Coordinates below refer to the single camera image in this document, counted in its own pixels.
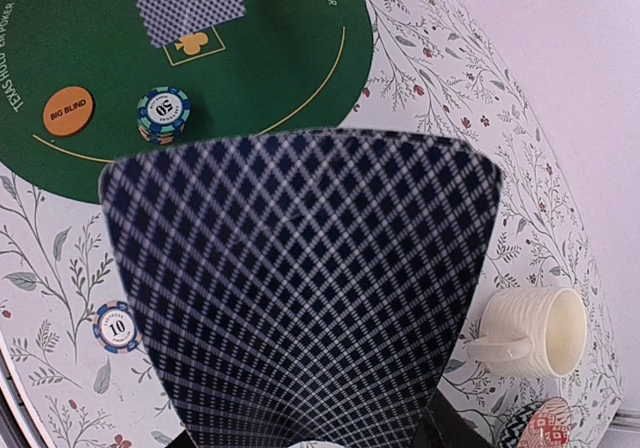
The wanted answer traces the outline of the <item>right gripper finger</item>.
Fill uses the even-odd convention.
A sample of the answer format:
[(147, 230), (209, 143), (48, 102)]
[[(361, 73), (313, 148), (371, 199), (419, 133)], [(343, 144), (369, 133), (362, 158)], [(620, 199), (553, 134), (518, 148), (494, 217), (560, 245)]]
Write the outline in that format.
[(412, 448), (491, 448), (437, 390), (417, 426)]

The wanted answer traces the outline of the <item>blue playing card deck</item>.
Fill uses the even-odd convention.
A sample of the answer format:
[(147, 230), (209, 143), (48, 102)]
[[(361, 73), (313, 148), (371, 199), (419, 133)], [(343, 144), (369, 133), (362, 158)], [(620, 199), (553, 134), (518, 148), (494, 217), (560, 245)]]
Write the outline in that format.
[(315, 129), (108, 165), (148, 356), (199, 447), (408, 447), (451, 357), (502, 173), (466, 142)]

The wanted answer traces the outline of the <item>black white poker chip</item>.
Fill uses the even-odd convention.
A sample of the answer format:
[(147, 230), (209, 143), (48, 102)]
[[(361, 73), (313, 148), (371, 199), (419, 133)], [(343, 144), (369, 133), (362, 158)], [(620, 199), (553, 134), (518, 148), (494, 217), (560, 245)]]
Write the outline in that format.
[(124, 301), (101, 305), (94, 316), (92, 332), (99, 345), (115, 355), (135, 351), (141, 343), (133, 312)]

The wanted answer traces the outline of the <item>green white chip stack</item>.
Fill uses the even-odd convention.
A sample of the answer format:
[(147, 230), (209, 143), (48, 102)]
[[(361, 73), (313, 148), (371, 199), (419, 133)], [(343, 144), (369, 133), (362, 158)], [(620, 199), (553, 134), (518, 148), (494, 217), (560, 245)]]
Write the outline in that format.
[(155, 87), (137, 103), (138, 131), (149, 143), (170, 144), (184, 131), (191, 107), (183, 90), (173, 86)]

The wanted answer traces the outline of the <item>orange big blind button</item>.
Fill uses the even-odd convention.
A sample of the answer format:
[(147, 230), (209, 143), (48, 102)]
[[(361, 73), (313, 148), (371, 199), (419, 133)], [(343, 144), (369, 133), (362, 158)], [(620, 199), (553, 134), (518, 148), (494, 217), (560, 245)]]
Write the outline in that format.
[(43, 110), (46, 131), (56, 137), (69, 137), (84, 129), (93, 116), (95, 103), (91, 93), (80, 86), (58, 90)]

